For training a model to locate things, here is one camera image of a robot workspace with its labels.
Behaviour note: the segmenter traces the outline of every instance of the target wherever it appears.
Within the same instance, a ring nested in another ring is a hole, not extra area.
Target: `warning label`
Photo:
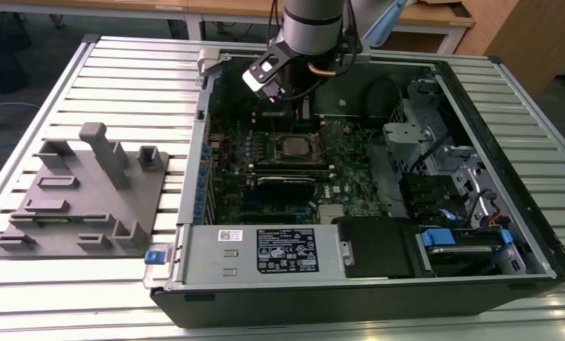
[[[256,270],[262,274],[318,272],[314,229],[258,229]]]

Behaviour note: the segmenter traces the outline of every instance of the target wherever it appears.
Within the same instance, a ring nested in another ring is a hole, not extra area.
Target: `floor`
[[[80,39],[87,33],[105,36],[130,36],[147,38],[171,38],[167,21],[152,19],[104,18],[65,16],[65,26],[53,28],[45,14],[27,14],[25,29],[32,39],[31,47],[17,53],[17,59],[29,81],[28,86],[7,95],[0,95],[0,102],[29,102],[40,105],[47,97],[57,77],[76,50]],[[227,34],[218,34],[212,24],[206,25],[207,39],[262,42],[266,27],[262,25],[236,24],[223,27]],[[184,34],[183,25],[175,26],[175,32]],[[565,86],[555,80],[537,99],[543,112],[565,135]],[[13,144],[24,133],[35,115],[29,107],[0,107],[0,144]],[[0,148],[0,169],[13,147]]]

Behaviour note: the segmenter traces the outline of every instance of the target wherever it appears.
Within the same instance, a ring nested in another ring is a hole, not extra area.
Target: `aluminum table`
[[[100,37],[81,43],[41,110],[0,172],[0,232],[41,166],[41,140],[72,139],[85,121],[108,126],[127,151],[155,144],[171,154],[152,245],[174,239],[186,157],[196,108],[198,51],[260,52],[252,44]],[[503,65],[487,58],[419,53],[376,54],[443,59],[452,66],[488,128],[565,245],[565,139]],[[529,298],[475,317],[292,325],[275,328],[176,328],[143,286],[142,259],[0,260],[0,340],[565,340],[565,292]],[[152,275],[168,277],[168,267]]]

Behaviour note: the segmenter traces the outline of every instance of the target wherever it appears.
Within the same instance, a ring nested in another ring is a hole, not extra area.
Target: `barcode sticker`
[[[470,26],[471,26],[471,24],[470,24],[470,23],[463,23],[463,22],[460,22],[460,21],[451,21],[451,22],[448,23],[448,25],[450,25],[450,26],[466,26],[466,27],[470,27]]]
[[[220,229],[218,234],[219,242],[242,242],[243,230],[242,229]]]
[[[180,6],[159,6],[159,5],[156,5],[155,8],[156,9],[166,9],[166,10],[170,10],[170,11],[180,11],[183,9],[183,7],[180,7]]]

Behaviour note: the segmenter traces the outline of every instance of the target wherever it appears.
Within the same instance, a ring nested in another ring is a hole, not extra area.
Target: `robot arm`
[[[366,6],[368,1],[374,0],[354,3]],[[376,33],[384,40],[390,35],[404,3],[406,0],[391,1],[376,28],[367,32],[370,36]],[[302,99],[330,77],[347,72],[360,49],[352,1],[287,0],[282,34],[244,72],[243,80],[271,102]],[[350,62],[339,70],[330,70],[338,56],[346,53],[351,53]]]

